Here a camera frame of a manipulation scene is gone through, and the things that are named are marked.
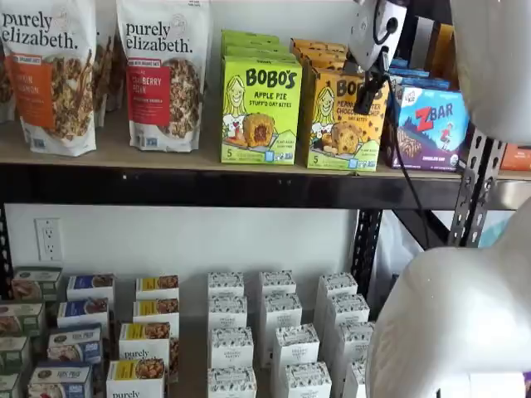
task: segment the orange label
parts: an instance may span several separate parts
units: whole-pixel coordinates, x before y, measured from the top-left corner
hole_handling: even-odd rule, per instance
[[[6,66],[24,122],[53,128],[51,65],[40,56],[13,54],[7,57]]]

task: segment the red label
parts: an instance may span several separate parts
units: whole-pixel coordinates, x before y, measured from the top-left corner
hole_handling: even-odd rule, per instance
[[[160,60],[129,58],[127,97],[129,120],[169,125],[169,68]]]

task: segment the shelf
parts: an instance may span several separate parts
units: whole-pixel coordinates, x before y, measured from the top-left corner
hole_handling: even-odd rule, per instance
[[[216,118],[205,118],[200,149],[141,152],[129,146],[124,111],[108,114],[97,151],[78,158],[32,153],[18,122],[0,129],[0,184],[5,202],[152,206],[416,208],[400,170],[312,170],[219,162]],[[450,210],[460,174],[411,172],[426,209]]]

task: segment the green box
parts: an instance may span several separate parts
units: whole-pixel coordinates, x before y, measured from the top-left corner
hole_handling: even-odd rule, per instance
[[[297,61],[225,57],[223,163],[293,164],[301,75]]]

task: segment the yellow label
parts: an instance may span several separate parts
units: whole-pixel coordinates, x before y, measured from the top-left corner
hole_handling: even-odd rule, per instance
[[[120,361],[116,366],[115,380],[136,380],[136,364],[138,361]]]

